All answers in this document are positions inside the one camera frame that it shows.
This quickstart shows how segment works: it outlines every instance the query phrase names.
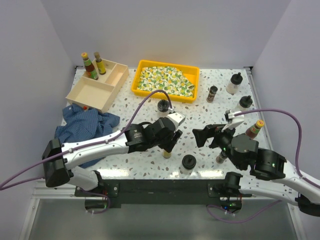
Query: yellow plastic bin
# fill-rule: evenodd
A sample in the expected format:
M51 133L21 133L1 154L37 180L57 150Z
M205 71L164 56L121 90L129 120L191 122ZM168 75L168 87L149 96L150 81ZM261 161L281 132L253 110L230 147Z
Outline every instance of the yellow plastic bin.
M177 102L193 103L197 98L198 82L199 82L199 68L196 66L187 66L187 65L179 65L179 64L173 64L173 63L167 63L167 62L141 60L139 62L139 65L136 70L134 80L131 86L132 92L134 92L135 95L141 96L141 97L145 97L151 93L150 91L142 91L137 89L137 85L140 81L140 73L142 71L142 68L167 67L167 66L174 67L182 71L183 75L195 86L194 90L192 91L193 97L177 96L177 95L172 95L168 93L168 95L170 96L170 99L172 101L177 101ZM152 95L152 98L167 99L163 93L155 93Z

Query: black bottle cap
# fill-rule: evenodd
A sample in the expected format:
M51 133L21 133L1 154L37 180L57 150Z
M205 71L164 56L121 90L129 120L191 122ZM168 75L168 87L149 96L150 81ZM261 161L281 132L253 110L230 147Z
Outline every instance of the black bottle cap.
M169 110L169 102L167 100L160 100L158 102L158 110L162 113L165 113Z
M193 155L185 155L182 159L182 166L187 169L191 170L196 166L197 160Z
M234 85L240 85L243 80L241 72L238 72L238 74L233 74L230 80Z
M239 104L241 107L247 109L247 108L250 108L251 104L252 104L252 98L251 96L243 96L240 101L239 101Z
M218 92L218 88L216 86L211 86L210 87L210 93L211 94L216 94Z

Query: bottle label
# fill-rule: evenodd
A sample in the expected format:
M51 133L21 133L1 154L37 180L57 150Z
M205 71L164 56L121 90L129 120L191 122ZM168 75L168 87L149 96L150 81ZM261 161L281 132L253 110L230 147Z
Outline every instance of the bottle label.
M260 128L255 128L254 126L252 126L250 128L251 132L253 132L254 134L258 134L260 132Z
M106 68L105 68L104 63L102 61L96 62L96 66L98 67L98 71L100 74L106 73Z
M97 74L97 71L95 69L93 71L91 71L91 72L88 72L88 75L89 75L89 78L91 78L91 79L95 79L95 80L98 79L98 74Z
M215 96L216 96L215 93L209 92L208 97L206 98L206 100L207 100L209 103L212 103L212 102L214 101L214 99L215 99Z
M91 65L90 59L83 60L83 62L84 62L84 65L85 65L85 66L90 66L90 65Z

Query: sauce bottle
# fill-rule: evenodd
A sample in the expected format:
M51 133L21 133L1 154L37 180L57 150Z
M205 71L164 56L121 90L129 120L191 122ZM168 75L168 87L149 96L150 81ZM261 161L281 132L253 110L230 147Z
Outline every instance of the sauce bottle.
M265 125L265 122L263 120L258 120L256 121L256 123L254 125L252 125L251 127L249 127L246 131L245 131L245 135L247 135L248 137L250 137L251 139L255 139L255 137L258 135L258 133L260 132L260 129Z
M98 80L99 77L98 77L97 71L95 69L95 66L92 64L91 60L89 59L88 53L83 52L81 56L83 58L84 67L88 73L89 78Z
M106 68L105 68L104 63L102 62L102 59L100 57L99 52L96 51L94 53L94 57L95 57L96 66L98 67L99 74L101 74L101 75L105 74Z

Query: speckled white surface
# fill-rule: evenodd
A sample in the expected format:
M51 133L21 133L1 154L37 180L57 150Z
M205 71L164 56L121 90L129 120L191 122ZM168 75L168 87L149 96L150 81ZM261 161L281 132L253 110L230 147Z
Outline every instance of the speckled white surface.
M78 67L73 86L84 72L85 70L82 67ZM243 76L243 81L239 87L239 91L231 95L227 93L226 86L231 76L238 72ZM143 100L142 97L135 96L131 92L131 85L135 74L135 69L129 70L129 77L109 109L109 113L120 116L120 124L113 129L114 131L122 129L127 124L134 110ZM213 103L208 103L206 98L209 87L212 85L217 86L219 91ZM204 147L197 148L196 140L192 134L192 129L203 129L208 124L225 124L225 111L236 107L240 98L247 95L252 96L253 93L244 69L202 69L200 71L196 101L193 103L172 102L177 111L185 114L186 119L180 127L183 134L174 147L171 158L164 158L162 150L154 147L146 152L108 156L87 169L98 170L104 179L224 179L225 174L231 171L249 175L248 172L237 170L229 160L226 160L222 164L217 164L216 156L220 150L218 148L208 148L211 141L207 141ZM141 108L133 123L154 122L157 119L158 101L159 99L157 98L148 100ZM255 107L256 103L253 101L251 109ZM243 133L258 119L257 113L247 114L244 124L237 127L235 134ZM259 141L259 147L268 148L263 131L259 133L256 140ZM197 160L196 166L189 176L181 174L179 170L181 161L187 154L195 156Z

